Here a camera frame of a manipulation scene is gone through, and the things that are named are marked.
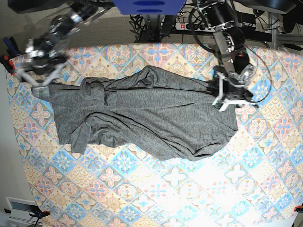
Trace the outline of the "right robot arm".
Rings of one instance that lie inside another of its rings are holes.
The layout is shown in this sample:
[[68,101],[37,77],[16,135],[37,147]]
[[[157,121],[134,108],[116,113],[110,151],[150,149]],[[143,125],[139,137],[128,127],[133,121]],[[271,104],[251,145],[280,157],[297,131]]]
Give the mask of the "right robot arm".
[[35,97],[49,96],[49,85],[59,78],[69,58],[65,49],[70,36],[114,6],[109,0],[74,0],[71,10],[54,17],[44,34],[28,40],[25,61],[15,72],[31,84]]

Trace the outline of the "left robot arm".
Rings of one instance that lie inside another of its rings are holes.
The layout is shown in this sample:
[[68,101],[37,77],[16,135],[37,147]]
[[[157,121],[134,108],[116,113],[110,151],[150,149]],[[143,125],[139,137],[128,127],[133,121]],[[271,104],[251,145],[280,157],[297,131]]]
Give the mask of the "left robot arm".
[[[253,105],[253,94],[248,86],[254,75],[254,66],[250,63],[245,48],[245,37],[237,27],[237,16],[234,4],[224,0],[195,0],[188,22],[196,42],[218,60],[214,67],[214,79],[218,85],[218,95],[213,106],[223,112],[230,105],[242,107]],[[197,13],[206,28],[213,31],[215,45],[211,48],[202,44],[197,37],[192,21]]]

